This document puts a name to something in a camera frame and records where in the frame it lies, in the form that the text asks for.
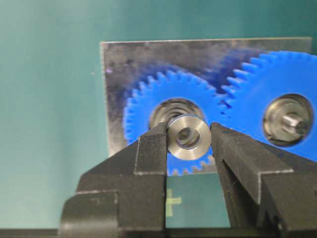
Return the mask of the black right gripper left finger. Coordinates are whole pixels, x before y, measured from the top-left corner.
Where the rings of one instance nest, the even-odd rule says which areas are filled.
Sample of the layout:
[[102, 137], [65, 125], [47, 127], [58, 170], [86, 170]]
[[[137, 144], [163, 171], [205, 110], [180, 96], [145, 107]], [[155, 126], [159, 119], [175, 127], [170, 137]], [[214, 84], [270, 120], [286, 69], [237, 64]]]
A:
[[63, 208], [61, 238], [165, 236], [166, 124], [82, 174]]

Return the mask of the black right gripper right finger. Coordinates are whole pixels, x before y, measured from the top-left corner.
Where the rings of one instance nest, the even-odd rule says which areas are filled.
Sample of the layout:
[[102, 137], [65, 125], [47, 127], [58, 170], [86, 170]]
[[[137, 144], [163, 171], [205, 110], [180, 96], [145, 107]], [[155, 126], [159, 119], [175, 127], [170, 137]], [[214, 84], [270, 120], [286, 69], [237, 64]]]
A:
[[317, 164], [212, 123], [212, 152], [233, 228], [317, 235]]

